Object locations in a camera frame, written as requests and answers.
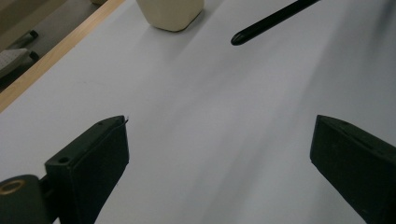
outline wooden table edge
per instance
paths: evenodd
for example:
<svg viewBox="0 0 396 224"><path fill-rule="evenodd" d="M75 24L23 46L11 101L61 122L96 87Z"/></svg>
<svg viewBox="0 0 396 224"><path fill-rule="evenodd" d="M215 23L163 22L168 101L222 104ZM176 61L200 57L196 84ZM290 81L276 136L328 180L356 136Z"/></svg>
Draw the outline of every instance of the wooden table edge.
<svg viewBox="0 0 396 224"><path fill-rule="evenodd" d="M44 55L22 76L15 80L5 90L0 92L0 113L20 97L42 75L72 49L79 41L89 34L108 15L111 14L125 0L107 0L92 15L78 26L72 33L65 37L58 45Z"/></svg>

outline black object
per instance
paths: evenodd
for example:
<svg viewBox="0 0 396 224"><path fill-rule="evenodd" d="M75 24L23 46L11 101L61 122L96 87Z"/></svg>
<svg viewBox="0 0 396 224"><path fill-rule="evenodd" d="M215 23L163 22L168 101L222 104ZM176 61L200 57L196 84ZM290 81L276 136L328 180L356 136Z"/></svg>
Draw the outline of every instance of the black object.
<svg viewBox="0 0 396 224"><path fill-rule="evenodd" d="M0 223L91 224L129 161L124 116L104 119L50 158L47 175L0 183Z"/></svg>
<svg viewBox="0 0 396 224"><path fill-rule="evenodd" d="M310 158L367 223L396 223L396 147L318 116Z"/></svg>
<svg viewBox="0 0 396 224"><path fill-rule="evenodd" d="M318 1L319 0L298 0L287 7L280 9L271 16L268 16L267 18L258 21L248 28L238 32L233 36L231 43L235 46L245 44L250 39L280 24L282 21L285 21L286 19L294 16L307 7L312 6Z"/></svg>

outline white container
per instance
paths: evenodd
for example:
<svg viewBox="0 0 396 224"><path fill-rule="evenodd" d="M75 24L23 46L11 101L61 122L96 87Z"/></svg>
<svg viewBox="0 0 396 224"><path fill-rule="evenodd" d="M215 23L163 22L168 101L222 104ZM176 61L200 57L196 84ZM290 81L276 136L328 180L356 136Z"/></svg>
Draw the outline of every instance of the white container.
<svg viewBox="0 0 396 224"><path fill-rule="evenodd" d="M185 29L204 8L204 0L136 0L152 26L177 32Z"/></svg>

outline black pen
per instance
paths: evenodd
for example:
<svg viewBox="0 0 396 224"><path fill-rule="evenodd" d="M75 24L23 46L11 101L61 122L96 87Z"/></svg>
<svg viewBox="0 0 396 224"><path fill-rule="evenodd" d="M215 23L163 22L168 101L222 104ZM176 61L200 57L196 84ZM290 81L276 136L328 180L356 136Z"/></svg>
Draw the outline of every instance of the black pen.
<svg viewBox="0 0 396 224"><path fill-rule="evenodd" d="M282 21L285 21L307 7L314 5L318 1L319 0L298 0L287 7L280 9L271 16L254 23L245 30L238 32L233 36L231 43L235 46L245 44L250 39L280 24Z"/></svg>

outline white tabletop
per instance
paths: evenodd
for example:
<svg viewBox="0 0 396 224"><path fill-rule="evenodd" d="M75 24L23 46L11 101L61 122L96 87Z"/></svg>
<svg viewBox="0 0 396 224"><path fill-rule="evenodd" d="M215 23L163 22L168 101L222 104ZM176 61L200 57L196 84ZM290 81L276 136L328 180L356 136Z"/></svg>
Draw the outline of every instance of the white tabletop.
<svg viewBox="0 0 396 224"><path fill-rule="evenodd" d="M309 149L317 114L396 146L395 1L320 1L230 44L291 2L206 0L174 34L127 0L0 115L0 179L125 115L130 164L96 223L363 223Z"/></svg>

